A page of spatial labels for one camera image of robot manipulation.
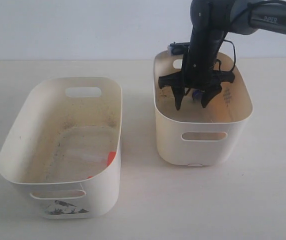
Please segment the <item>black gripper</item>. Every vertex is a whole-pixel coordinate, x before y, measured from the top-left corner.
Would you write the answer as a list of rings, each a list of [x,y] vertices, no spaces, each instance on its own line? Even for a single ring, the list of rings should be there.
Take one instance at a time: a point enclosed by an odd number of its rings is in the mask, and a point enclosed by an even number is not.
[[[233,83],[233,69],[221,70],[222,61],[217,58],[219,49],[225,41],[226,32],[209,32],[201,37],[193,32],[187,52],[182,54],[181,69],[177,73],[158,78],[158,87],[171,87],[175,109],[181,109],[185,88],[200,89],[203,92],[201,105],[206,108],[210,101],[221,93],[221,83]]]

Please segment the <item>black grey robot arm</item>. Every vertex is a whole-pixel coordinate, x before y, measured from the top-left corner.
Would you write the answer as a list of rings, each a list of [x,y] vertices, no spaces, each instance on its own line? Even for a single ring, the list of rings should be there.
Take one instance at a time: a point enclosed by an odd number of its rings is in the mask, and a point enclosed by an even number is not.
[[[158,87],[170,87],[176,110],[191,91],[200,95],[206,108],[222,91],[222,83],[233,83],[234,69],[215,69],[229,33],[248,36],[257,30],[286,35],[285,0],[193,0],[190,5],[191,36],[188,42],[168,46],[171,56],[182,56],[178,72],[158,78]]]

